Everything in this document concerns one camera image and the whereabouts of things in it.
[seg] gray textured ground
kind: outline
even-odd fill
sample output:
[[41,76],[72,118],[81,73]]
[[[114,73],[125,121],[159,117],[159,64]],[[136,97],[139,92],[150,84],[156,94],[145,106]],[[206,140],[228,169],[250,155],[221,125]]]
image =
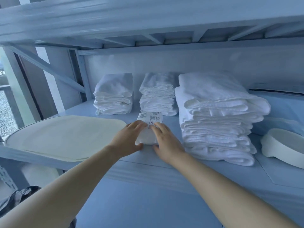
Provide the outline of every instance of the gray textured ground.
[[0,135],[6,137],[18,129],[4,91],[0,91]]

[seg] black plastic bag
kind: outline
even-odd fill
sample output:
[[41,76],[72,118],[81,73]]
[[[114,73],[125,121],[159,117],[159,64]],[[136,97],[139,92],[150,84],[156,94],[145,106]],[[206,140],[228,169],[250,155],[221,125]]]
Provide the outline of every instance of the black plastic bag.
[[[16,190],[6,199],[0,201],[0,218],[40,189],[39,186],[30,186],[22,190]],[[76,228],[76,218],[71,222],[69,228]]]

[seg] stack of towels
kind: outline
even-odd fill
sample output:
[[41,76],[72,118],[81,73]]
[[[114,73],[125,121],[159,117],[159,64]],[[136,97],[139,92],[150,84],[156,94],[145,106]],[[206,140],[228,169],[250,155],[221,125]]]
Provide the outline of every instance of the stack of towels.
[[177,86],[174,73],[147,73],[139,88],[142,97],[139,101],[141,111],[158,111],[173,116],[178,112],[175,104],[174,88]]
[[107,74],[95,88],[96,114],[127,114],[133,105],[133,75]]
[[256,153],[248,134],[270,113],[267,100],[249,94],[226,72],[186,73],[175,88],[187,152],[202,160],[252,166]]

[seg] right arm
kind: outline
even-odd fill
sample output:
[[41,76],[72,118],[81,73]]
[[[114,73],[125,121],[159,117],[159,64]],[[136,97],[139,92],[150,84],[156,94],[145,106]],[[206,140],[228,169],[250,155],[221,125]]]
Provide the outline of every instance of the right arm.
[[195,187],[226,228],[299,228],[292,220],[268,203],[245,190],[184,151],[170,129],[152,126],[159,146],[153,148],[166,163],[175,167]]

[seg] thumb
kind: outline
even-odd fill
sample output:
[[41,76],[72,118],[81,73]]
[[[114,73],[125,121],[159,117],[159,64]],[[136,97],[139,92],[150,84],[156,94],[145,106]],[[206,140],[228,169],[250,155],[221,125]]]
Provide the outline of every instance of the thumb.
[[158,145],[153,145],[152,147],[153,147],[153,149],[156,153],[159,152],[159,146]]
[[136,145],[135,147],[136,147],[136,151],[142,150],[142,148],[143,148],[143,143],[138,144],[138,145]]

